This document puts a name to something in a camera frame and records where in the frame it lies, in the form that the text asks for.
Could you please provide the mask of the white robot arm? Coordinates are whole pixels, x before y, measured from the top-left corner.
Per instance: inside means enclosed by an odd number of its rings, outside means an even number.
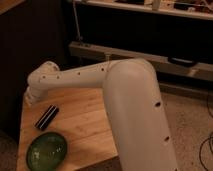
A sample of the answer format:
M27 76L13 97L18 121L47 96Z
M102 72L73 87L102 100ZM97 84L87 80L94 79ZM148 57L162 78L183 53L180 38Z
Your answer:
M110 60L64 71L47 61L27 83L29 104L51 89L100 88L123 171L178 171L157 75L147 60Z

